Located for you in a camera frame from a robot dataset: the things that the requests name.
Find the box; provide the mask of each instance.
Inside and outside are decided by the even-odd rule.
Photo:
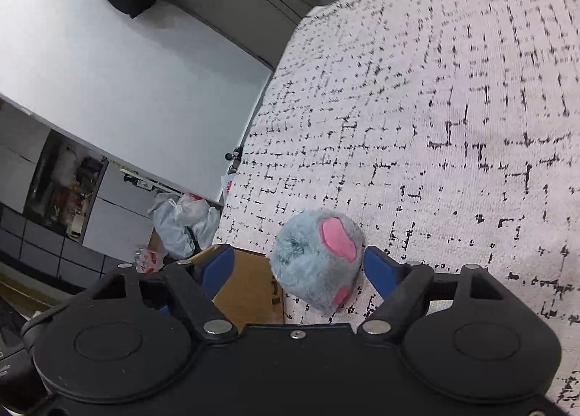
[[[191,261],[201,261],[217,247],[211,246]],[[268,258],[234,250],[234,272],[215,297],[215,305],[240,331],[246,324],[283,324],[283,290],[272,276]]]

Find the cabinet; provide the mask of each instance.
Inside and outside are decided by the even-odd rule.
[[[137,246],[147,245],[153,232],[147,210],[153,206],[154,191],[124,181],[124,173],[109,163],[93,204],[82,245],[133,262]]]
[[[136,247],[147,245],[152,232],[153,223],[146,216],[97,197],[82,245],[123,262],[134,262]]]
[[[50,129],[0,101],[0,203],[22,213]]]

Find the bolt head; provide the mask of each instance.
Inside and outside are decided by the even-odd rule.
[[[230,332],[233,326],[229,321],[226,320],[211,320],[204,324],[204,330],[208,334],[225,334]]]
[[[290,333],[290,337],[292,339],[304,339],[306,337],[306,333],[300,329],[294,329],[294,331]]]
[[[382,320],[370,320],[363,323],[362,330],[367,334],[377,335],[386,334],[391,330],[391,325]]]

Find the blue plush mouse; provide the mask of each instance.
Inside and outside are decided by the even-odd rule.
[[[363,256],[364,236],[341,213],[304,210],[280,229],[270,258],[284,291],[324,313],[349,296]]]

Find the pink ear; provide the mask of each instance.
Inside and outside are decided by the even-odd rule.
[[[332,300],[332,303],[338,306],[346,299],[347,296],[349,296],[349,288],[345,285],[338,290],[334,296],[334,299]]]
[[[320,225],[320,237],[323,244],[337,256],[350,263],[357,258],[357,248],[344,231],[342,222],[338,218],[332,216],[324,220]]]

